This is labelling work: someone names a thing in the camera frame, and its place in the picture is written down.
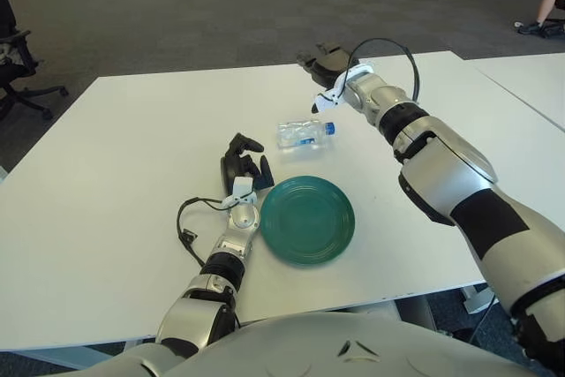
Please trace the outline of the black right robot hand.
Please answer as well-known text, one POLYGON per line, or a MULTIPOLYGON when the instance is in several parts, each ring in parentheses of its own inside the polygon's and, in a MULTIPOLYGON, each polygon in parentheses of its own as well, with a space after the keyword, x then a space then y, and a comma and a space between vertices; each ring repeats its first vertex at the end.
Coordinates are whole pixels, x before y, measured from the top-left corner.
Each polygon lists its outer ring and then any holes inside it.
POLYGON ((359 64, 359 60, 350 58, 350 52, 334 42, 321 42, 315 44, 317 53, 300 51, 297 54, 297 63, 311 75, 312 80, 326 90, 331 89, 337 78, 351 66, 359 64))

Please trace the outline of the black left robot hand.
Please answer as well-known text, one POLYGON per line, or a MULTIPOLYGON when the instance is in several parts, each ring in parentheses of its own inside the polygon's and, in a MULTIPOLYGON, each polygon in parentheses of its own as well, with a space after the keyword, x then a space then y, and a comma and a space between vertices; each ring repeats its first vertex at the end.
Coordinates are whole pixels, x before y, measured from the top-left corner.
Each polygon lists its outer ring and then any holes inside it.
POLYGON ((233 193, 236 177, 251 177, 252 188, 257 191, 275 185, 266 156, 260 157, 260 166, 257 166, 250 155, 244 155, 246 151, 263 153, 264 147, 258 141, 239 132, 231 140, 228 150, 220 161, 222 183, 227 195, 233 193))

